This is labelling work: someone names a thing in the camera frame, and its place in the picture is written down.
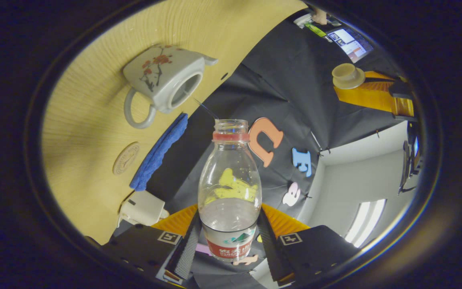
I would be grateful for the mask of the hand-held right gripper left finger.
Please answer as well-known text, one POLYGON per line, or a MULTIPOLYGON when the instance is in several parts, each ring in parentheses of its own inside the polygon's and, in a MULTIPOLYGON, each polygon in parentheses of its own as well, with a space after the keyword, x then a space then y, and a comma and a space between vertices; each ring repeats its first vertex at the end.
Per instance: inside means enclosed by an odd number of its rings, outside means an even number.
POLYGON ((189 278, 202 224, 197 209, 183 209, 152 226, 136 224, 103 245, 103 252, 148 279, 189 278))

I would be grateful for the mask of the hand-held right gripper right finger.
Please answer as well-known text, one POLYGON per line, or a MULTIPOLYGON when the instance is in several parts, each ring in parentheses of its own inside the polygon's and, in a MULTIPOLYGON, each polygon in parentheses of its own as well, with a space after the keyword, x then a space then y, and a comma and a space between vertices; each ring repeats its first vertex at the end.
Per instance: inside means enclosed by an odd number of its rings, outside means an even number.
POLYGON ((328 273, 360 249, 325 225, 309 227, 269 205, 258 217, 268 268, 279 285, 328 281, 328 273))

